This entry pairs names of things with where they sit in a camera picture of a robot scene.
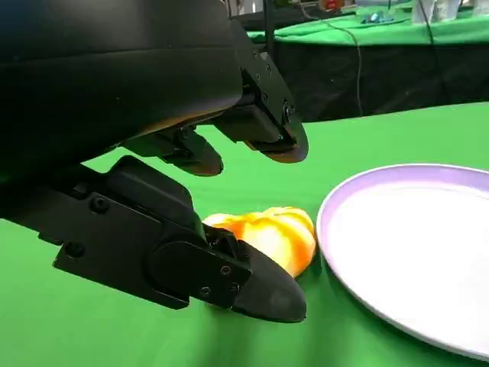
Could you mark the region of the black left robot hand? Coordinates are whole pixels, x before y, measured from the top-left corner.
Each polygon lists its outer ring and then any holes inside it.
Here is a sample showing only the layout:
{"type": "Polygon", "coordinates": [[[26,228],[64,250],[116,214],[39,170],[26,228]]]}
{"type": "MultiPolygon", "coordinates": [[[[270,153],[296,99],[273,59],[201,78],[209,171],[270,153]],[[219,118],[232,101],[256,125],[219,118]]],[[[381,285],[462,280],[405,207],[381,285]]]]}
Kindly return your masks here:
{"type": "Polygon", "coordinates": [[[284,269],[143,162],[219,175],[201,124],[280,163],[308,154],[283,77],[224,2],[1,3],[1,217],[58,245],[56,268],[156,304],[304,320],[284,269]]]}

